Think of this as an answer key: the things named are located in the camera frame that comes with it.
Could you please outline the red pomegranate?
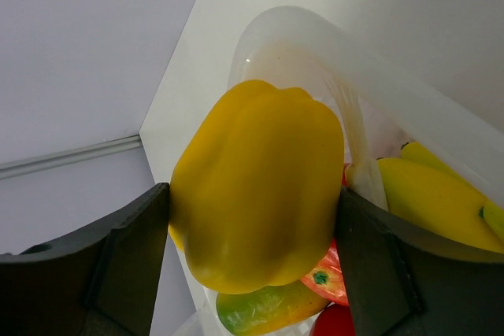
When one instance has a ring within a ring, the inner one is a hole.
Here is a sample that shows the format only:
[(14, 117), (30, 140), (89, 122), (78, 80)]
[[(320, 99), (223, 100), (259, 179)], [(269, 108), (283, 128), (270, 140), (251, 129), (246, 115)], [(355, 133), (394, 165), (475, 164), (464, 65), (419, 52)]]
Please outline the red pomegranate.
[(330, 305), (323, 310), (312, 325), (309, 336), (355, 336), (350, 308)]

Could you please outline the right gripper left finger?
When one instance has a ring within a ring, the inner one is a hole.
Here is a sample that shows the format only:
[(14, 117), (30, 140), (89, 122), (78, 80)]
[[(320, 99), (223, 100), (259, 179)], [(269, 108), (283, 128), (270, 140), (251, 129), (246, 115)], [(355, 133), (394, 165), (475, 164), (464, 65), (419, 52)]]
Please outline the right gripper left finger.
[(3, 335), (148, 335), (169, 185), (69, 234), (1, 256)]

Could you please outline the yellow bell pepper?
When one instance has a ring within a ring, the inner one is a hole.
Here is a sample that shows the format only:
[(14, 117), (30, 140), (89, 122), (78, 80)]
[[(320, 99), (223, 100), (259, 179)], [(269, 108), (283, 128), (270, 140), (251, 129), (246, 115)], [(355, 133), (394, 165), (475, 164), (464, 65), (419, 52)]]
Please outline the yellow bell pepper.
[(305, 90), (227, 91), (177, 162), (169, 230), (203, 286), (245, 294), (306, 275), (326, 254), (343, 178), (337, 116)]

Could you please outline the red apple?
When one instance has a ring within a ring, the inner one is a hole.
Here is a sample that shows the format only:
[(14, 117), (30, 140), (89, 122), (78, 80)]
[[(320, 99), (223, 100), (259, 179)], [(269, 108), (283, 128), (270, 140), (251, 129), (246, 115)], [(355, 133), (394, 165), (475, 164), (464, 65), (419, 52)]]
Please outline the red apple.
[(303, 278), (301, 282), (315, 294), (338, 305), (349, 306), (343, 281), (335, 239), (324, 258)]

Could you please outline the green spring onion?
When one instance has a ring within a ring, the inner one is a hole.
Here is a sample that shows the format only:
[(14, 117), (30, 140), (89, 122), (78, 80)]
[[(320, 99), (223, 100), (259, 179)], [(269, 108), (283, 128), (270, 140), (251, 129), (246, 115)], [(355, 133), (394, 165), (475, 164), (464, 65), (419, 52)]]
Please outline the green spring onion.
[(351, 163), (345, 168), (349, 188), (375, 206), (387, 211), (387, 198), (377, 160), (369, 152), (358, 94), (331, 75), (324, 83), (342, 116)]

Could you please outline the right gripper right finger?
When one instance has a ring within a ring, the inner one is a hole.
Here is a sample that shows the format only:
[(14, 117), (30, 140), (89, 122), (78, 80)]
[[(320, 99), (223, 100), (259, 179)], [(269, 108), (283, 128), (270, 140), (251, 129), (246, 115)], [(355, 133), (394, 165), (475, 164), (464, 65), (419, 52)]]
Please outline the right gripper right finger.
[(503, 256), (440, 237), (343, 188), (336, 246), (358, 335), (501, 335)]

